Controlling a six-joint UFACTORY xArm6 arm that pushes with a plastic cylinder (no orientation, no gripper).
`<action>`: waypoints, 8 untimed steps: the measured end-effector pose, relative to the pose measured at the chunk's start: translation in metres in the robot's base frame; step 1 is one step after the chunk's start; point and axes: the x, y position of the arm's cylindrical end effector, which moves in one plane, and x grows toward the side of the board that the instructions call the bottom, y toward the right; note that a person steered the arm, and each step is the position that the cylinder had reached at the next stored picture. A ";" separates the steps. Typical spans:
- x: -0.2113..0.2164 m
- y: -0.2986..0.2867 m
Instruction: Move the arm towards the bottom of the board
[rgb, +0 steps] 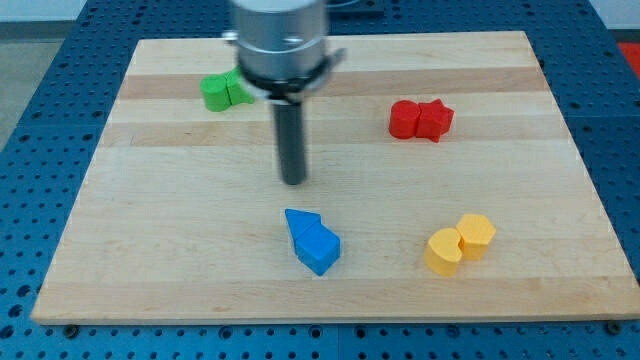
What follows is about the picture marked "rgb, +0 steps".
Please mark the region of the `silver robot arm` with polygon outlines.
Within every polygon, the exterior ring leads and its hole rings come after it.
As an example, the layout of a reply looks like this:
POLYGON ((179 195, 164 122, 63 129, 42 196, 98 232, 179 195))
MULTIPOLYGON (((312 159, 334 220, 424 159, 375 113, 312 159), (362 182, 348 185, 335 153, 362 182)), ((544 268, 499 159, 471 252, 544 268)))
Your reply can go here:
POLYGON ((255 97, 300 104, 328 82, 346 50, 328 46, 323 0, 231 0, 231 29, 243 84, 255 97))

